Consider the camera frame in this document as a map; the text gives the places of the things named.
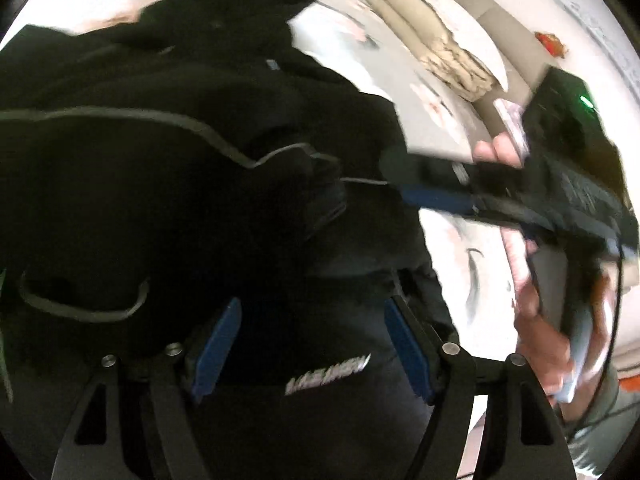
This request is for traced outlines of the grey right sleeve forearm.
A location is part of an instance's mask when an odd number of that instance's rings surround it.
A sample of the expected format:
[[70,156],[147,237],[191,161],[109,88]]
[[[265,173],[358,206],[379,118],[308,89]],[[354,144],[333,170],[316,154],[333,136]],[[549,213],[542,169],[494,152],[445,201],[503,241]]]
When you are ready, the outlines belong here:
[[611,465],[639,417],[638,391],[624,390],[616,369],[604,361],[598,361],[600,370],[584,374],[572,402],[560,404],[576,472],[593,479]]

